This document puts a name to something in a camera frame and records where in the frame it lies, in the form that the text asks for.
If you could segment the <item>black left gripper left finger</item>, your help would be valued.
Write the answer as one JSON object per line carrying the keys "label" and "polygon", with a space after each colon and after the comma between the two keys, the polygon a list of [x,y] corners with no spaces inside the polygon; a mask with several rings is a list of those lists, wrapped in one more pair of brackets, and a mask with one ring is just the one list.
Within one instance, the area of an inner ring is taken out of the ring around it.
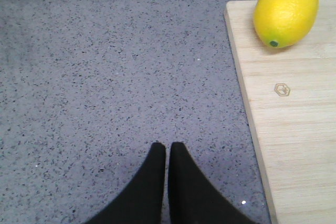
{"label": "black left gripper left finger", "polygon": [[160,223],[165,160],[165,146],[153,143],[123,191],[87,223]]}

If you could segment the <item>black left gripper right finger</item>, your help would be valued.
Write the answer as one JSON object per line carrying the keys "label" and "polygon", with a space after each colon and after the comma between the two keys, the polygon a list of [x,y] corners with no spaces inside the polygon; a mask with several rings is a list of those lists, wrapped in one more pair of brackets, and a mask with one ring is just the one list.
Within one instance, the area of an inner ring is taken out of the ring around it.
{"label": "black left gripper right finger", "polygon": [[171,223],[254,223],[216,190],[181,142],[171,145],[169,208]]}

